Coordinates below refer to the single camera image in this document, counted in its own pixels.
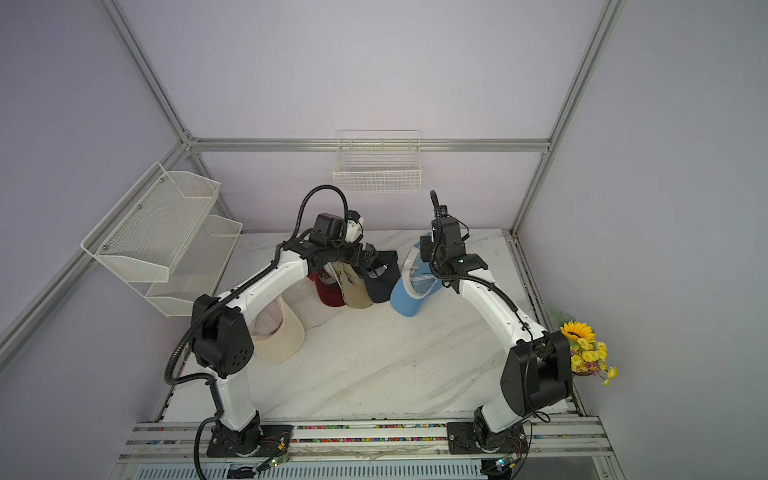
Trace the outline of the dark navy baseball cap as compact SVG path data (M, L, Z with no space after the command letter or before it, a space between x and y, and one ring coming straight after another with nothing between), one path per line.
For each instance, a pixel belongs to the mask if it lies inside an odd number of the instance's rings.
M401 277L399 256L395 250L379 251L361 274L369 298L374 304L388 302Z

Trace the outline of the khaki tan baseball cap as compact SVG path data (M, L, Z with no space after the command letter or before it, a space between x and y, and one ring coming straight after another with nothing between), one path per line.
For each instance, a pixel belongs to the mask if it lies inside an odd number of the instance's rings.
M331 268L340 285L346 305L353 309L366 309L373 305L364 280L355 269L343 262L332 262Z

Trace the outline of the light blue baseball cap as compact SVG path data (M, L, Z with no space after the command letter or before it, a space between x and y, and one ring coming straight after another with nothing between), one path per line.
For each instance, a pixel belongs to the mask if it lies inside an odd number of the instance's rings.
M404 317L415 317L426 300L442 287L442 283L431 272L426 261L421 258L418 243L409 250L391 296L393 309Z

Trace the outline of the dark red baseball cap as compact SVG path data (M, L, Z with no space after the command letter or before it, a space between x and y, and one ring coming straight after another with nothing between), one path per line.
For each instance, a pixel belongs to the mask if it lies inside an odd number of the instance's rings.
M327 271L315 271L308 278L314 283L317 296L324 305L333 308L346 305L340 285Z

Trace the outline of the beige baseball cap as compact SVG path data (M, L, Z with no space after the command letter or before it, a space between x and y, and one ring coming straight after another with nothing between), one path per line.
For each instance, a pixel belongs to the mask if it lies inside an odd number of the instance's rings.
M305 340L302 321L282 296L257 314L250 334L255 355L272 364L288 360Z

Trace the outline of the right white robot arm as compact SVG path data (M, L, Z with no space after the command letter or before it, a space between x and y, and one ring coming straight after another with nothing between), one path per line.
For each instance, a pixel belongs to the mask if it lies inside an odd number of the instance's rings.
M564 334L530 319L496 284L488 264L469 253L461 222L437 215L420 240L421 257L444 287L470 303L490 326L506 353L499 393L474 414L476 448L493 453L508 431L573 393L570 344Z

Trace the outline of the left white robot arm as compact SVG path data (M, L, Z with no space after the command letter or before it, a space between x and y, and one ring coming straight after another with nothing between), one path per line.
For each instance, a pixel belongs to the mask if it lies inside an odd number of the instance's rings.
M362 221L355 214L344 219L321 214L313 228L279 244L262 271L226 295L202 295L195 301L192 323L180 345L190 346L203 371L175 378L169 363L165 380L206 382L215 414L201 425L214 425L213 439L220 448L228 447L231 454L241 457L263 450L259 412L243 372L254 353L250 328L258 315L285 290L331 261L368 265L376 251L361 246L362 238Z

